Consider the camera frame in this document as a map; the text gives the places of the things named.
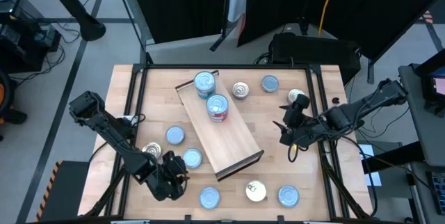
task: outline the metal can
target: metal can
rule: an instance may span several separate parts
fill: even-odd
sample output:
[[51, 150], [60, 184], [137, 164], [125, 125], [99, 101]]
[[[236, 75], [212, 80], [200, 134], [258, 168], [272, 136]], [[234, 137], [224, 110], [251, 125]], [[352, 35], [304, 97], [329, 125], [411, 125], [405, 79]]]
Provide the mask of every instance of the metal can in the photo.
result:
[[277, 77], [274, 77], [273, 75], [266, 75], [261, 80], [261, 87], [264, 91], [267, 93], [273, 93], [280, 87], [280, 83], [277, 79]]
[[214, 122], [222, 122], [229, 113], [229, 101], [224, 95], [212, 95], [207, 100], [207, 113]]
[[200, 194], [201, 207], [204, 207], [205, 209], [214, 209], [218, 206], [219, 202], [220, 194], [218, 190], [211, 186], [202, 189]]
[[142, 152], [147, 152], [149, 154], [153, 154], [156, 159], [162, 154], [161, 146], [158, 143], [148, 143], [142, 148]]
[[300, 89], [292, 89], [287, 95], [287, 102], [292, 104], [292, 102], [294, 102], [297, 99], [298, 95], [305, 95], [305, 94]]
[[194, 79], [195, 87], [197, 94], [202, 99], [209, 98], [212, 94], [215, 93], [216, 82], [215, 77], [210, 72], [199, 72], [196, 74]]
[[249, 86], [244, 82], [236, 82], [232, 93], [236, 99], [245, 99], [249, 95]]
[[266, 187], [263, 182], [253, 180], [245, 187], [245, 194], [251, 201], [259, 202], [266, 197]]
[[285, 207], [294, 207], [300, 201], [300, 194], [293, 186], [283, 186], [278, 191], [278, 200]]
[[171, 126], [165, 133], [165, 139], [172, 145], [179, 145], [184, 141], [185, 131], [180, 126]]
[[187, 149], [183, 155], [187, 168], [197, 168], [201, 165], [202, 154], [195, 148]]

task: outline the floor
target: floor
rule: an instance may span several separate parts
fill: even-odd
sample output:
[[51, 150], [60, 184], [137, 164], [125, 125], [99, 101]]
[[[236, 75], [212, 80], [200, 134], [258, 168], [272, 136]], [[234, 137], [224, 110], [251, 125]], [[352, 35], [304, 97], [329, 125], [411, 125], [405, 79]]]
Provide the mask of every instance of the floor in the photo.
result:
[[[29, 1], [45, 17], [70, 17], [58, 0]], [[88, 12], [93, 11], [92, 15], [97, 18], [127, 18], [122, 0], [90, 0], [86, 8]], [[65, 60], [49, 74], [27, 81], [17, 89], [15, 106], [26, 112], [29, 118], [23, 125], [0, 125], [0, 132], [5, 138], [0, 143], [0, 216], [3, 223], [23, 223], [34, 219], [51, 170], [58, 160], [87, 161], [90, 158], [95, 133], [73, 123], [67, 114], [66, 102], [86, 90], [95, 91], [105, 97], [113, 66], [137, 63], [140, 56], [138, 40], [130, 23], [110, 23], [105, 26], [106, 35], [94, 42], [78, 39], [71, 44], [62, 43]], [[67, 27], [78, 28], [76, 24], [69, 24]], [[444, 41], [445, 24], [434, 24], [433, 27]], [[151, 45], [147, 50], [155, 63], [251, 63], [266, 51], [272, 35], [280, 30], [276, 29], [240, 48], [235, 48], [235, 39], [228, 38], [215, 52], [208, 49], [217, 40], [217, 35], [186, 42]], [[299, 34], [298, 27], [292, 24], [286, 30]], [[67, 40], [74, 38], [67, 31], [60, 29], [60, 32]], [[309, 34], [315, 32], [315, 28], [309, 29]], [[398, 66], [422, 63], [435, 53], [437, 48], [426, 25], [415, 24], [375, 64], [374, 85], [367, 84], [366, 59], [361, 59], [362, 71], [354, 82], [346, 86], [347, 95], [354, 102], [371, 93], [380, 80], [387, 77], [397, 79]], [[59, 54], [60, 51], [49, 55], [50, 60], [56, 59]], [[74, 81], [72, 85], [67, 82], [71, 79]], [[377, 132], [382, 132], [406, 108], [405, 104], [381, 110], [373, 121]], [[366, 121], [367, 127], [370, 127], [369, 120], [368, 118]], [[54, 142], [50, 145], [47, 139], [52, 138]], [[409, 113], [392, 124], [376, 140], [404, 144], [415, 141], [416, 134]], [[49, 152], [49, 157], [45, 169], [36, 172], [42, 152]], [[37, 176], [34, 180], [36, 183], [30, 185], [33, 176]], [[379, 205], [377, 216], [385, 220], [402, 221], [410, 215], [407, 202], [401, 199], [379, 195]]]

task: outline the blue can lid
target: blue can lid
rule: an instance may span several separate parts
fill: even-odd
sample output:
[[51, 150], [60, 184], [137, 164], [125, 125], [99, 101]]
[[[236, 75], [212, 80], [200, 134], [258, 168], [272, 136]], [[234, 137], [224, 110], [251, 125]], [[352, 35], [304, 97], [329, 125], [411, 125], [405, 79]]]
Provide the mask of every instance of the blue can lid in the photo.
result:
[[274, 77], [272, 75], [266, 75], [261, 80], [261, 87], [268, 93], [275, 92], [276, 90], [278, 90], [279, 86], [280, 83], [278, 82], [277, 77]]
[[278, 192], [278, 200], [285, 207], [294, 207], [300, 200], [300, 194], [293, 186], [283, 186]]
[[207, 100], [207, 111], [211, 114], [224, 113], [229, 108], [229, 101], [224, 95], [212, 95]]
[[220, 194], [218, 193], [218, 190], [210, 186], [202, 189], [200, 194], [200, 203], [202, 207], [205, 209], [214, 209], [218, 206], [219, 202]]
[[167, 142], [173, 145], [178, 145], [184, 140], [185, 132], [180, 126], [171, 126], [165, 133]]
[[195, 76], [195, 87], [199, 90], [212, 90], [215, 86], [215, 77], [210, 72], [199, 72]]
[[202, 162], [201, 152], [195, 148], [187, 149], [184, 152], [184, 162], [189, 168], [197, 168]]

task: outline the wooden table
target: wooden table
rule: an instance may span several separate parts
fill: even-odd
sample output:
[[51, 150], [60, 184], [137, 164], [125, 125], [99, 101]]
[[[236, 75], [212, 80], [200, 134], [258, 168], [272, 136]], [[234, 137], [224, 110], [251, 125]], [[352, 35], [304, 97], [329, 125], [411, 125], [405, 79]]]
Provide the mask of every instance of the wooden table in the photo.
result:
[[[248, 98], [243, 101], [235, 100], [235, 103], [259, 147], [265, 151], [259, 163], [219, 183], [175, 90], [175, 86], [191, 80], [198, 71], [169, 69], [148, 71], [142, 106], [142, 113], [147, 119], [139, 126], [136, 146], [141, 148], [149, 142], [156, 141], [164, 151], [173, 150], [179, 155], [186, 149], [194, 147], [203, 153], [202, 165], [196, 170], [189, 170], [191, 179], [188, 181], [188, 188], [176, 201], [167, 199], [158, 202], [146, 185], [139, 185], [131, 179], [124, 217], [182, 220], [184, 215], [190, 214], [192, 219], [274, 221], [278, 215], [283, 215], [286, 221], [329, 220], [317, 145], [311, 145], [307, 152], [300, 152], [297, 161], [290, 163], [287, 160], [288, 147], [279, 143], [280, 131], [272, 123], [272, 120], [281, 122], [284, 111], [278, 109], [278, 106], [286, 104], [290, 89], [299, 88], [306, 95], [309, 94], [305, 71], [219, 69], [220, 78], [228, 90], [231, 90], [237, 81], [244, 81], [249, 85]], [[346, 102], [339, 68], [322, 66], [322, 71], [328, 103], [331, 103], [333, 97], [338, 97], [341, 103]], [[261, 79], [267, 74], [275, 75], [280, 80], [280, 90], [276, 93], [265, 93], [261, 89]], [[130, 76], [131, 65], [115, 66], [106, 97], [106, 110], [116, 117], [122, 115], [124, 111]], [[314, 74], [312, 77], [318, 112], [321, 112], [316, 77]], [[132, 112], [136, 107], [139, 82], [140, 75], [136, 82]], [[304, 113], [312, 115], [312, 110], [309, 107]], [[180, 125], [185, 129], [186, 140], [179, 146], [169, 145], [164, 139], [165, 131], [171, 125]], [[95, 148], [103, 142], [98, 136]], [[347, 141], [339, 141], [337, 150], [346, 188], [364, 211], [371, 213], [371, 201], [357, 148]], [[106, 146], [92, 161], [79, 214], [86, 213], [108, 186], [114, 158], [114, 150]], [[251, 202], [245, 195], [245, 186], [253, 179], [259, 179], [266, 185], [267, 198], [261, 202]], [[277, 192], [286, 184], [295, 186], [300, 192], [300, 202], [294, 208], [283, 207], [278, 202]], [[214, 186], [220, 192], [221, 201], [216, 209], [206, 210], [200, 206], [199, 194], [206, 186]], [[336, 200], [337, 216], [340, 216], [338, 191], [334, 184], [332, 190]], [[117, 212], [119, 199], [120, 189], [117, 189], [113, 213]]]

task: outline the yellow cable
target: yellow cable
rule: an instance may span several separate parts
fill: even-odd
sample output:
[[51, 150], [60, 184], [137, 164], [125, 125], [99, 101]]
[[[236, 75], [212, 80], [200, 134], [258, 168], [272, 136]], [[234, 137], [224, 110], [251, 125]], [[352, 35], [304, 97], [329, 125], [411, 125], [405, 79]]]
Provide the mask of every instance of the yellow cable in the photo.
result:
[[320, 27], [318, 28], [318, 37], [321, 35], [321, 29], [323, 28], [323, 20], [325, 19], [325, 11], [327, 4], [329, 3], [329, 0], [326, 0], [325, 6], [323, 6], [323, 12], [321, 13], [321, 21], [320, 21]]

